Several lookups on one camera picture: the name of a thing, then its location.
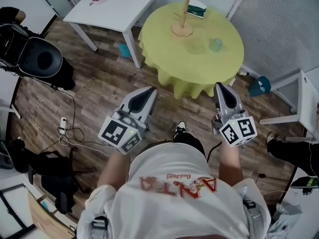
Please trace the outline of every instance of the table leg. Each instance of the table leg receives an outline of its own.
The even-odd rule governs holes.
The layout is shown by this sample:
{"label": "table leg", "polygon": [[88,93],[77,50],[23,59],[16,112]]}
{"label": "table leg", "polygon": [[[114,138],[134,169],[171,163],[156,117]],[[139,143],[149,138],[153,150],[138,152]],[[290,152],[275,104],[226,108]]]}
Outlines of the table leg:
{"label": "table leg", "polygon": [[270,119],[261,119],[259,120],[259,124],[261,125],[279,124],[279,123],[296,122],[298,120],[299,120],[299,115],[290,115],[290,116],[283,116],[283,117],[270,118]]}
{"label": "table leg", "polygon": [[126,33],[123,33],[124,39],[126,41],[126,44],[130,50],[131,56],[133,58],[134,64],[137,68],[141,68],[141,54],[140,51],[137,49],[134,38],[132,35],[131,30],[128,30]]}
{"label": "table leg", "polygon": [[95,44],[92,42],[92,40],[86,35],[86,33],[82,30],[82,28],[75,23],[69,23],[71,27],[78,33],[78,35],[90,46],[90,48],[94,51],[98,49],[98,47],[95,46]]}
{"label": "table leg", "polygon": [[15,115],[18,117],[18,119],[21,118],[21,115],[19,112],[16,110],[16,108],[11,105],[12,108],[9,107],[0,107],[0,112],[7,112],[7,113],[15,113]]}

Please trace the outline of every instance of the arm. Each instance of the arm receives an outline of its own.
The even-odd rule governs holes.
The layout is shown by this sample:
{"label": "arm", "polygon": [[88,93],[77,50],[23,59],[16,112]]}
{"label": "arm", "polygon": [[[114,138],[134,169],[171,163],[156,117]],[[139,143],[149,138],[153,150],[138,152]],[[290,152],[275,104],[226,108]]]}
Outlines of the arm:
{"label": "arm", "polygon": [[25,13],[14,7],[2,7],[0,8],[0,18],[4,23],[11,24],[15,21],[17,24],[21,24],[25,19]]}
{"label": "arm", "polygon": [[25,12],[23,10],[19,10],[19,12],[17,13],[17,15],[14,18],[14,21],[20,25],[22,23],[22,21],[24,21],[25,19]]}
{"label": "arm", "polygon": [[244,180],[239,162],[239,149],[238,147],[230,147],[224,140],[221,145],[219,179],[230,186]]}
{"label": "arm", "polygon": [[130,155],[123,155],[114,151],[100,175],[97,187],[111,185],[119,190],[125,182],[130,164]]}

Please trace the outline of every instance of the round table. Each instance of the round table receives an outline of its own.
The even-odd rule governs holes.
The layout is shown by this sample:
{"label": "round table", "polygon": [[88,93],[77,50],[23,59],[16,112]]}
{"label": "round table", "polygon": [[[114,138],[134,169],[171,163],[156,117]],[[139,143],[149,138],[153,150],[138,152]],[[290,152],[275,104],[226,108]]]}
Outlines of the round table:
{"label": "round table", "polygon": [[[187,15],[193,34],[178,37],[172,23],[180,21],[184,3],[175,2],[158,8],[146,20],[139,35],[145,63],[158,70],[162,85],[173,84],[180,98],[189,92],[197,98],[201,91],[211,97],[216,82],[228,84],[243,63],[244,47],[239,33],[228,19],[213,8],[207,8],[204,19]],[[215,38],[222,40],[219,52],[209,49]]]}

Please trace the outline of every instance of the green cup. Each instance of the green cup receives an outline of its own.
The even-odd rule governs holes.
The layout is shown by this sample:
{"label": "green cup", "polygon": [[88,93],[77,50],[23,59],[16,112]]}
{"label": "green cup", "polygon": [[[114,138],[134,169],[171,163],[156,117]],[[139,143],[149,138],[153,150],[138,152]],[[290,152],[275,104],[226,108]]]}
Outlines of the green cup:
{"label": "green cup", "polygon": [[219,38],[211,39],[209,42],[209,49],[213,52],[220,51],[222,41]]}

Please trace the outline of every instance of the white chair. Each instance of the white chair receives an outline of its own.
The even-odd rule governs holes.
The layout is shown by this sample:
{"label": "white chair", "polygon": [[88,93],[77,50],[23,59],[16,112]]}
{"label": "white chair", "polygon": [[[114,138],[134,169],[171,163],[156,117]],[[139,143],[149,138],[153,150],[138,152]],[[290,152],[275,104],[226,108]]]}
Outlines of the white chair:
{"label": "white chair", "polygon": [[277,124],[299,121],[308,131],[310,137],[286,137],[287,141],[318,141],[319,140],[319,126],[317,106],[319,103],[319,93],[313,86],[312,82],[305,75],[303,71],[290,76],[280,82],[272,85],[271,90],[275,90],[286,86],[294,81],[298,80],[298,108],[296,115],[283,116],[270,119],[261,119],[259,123],[265,124]]}

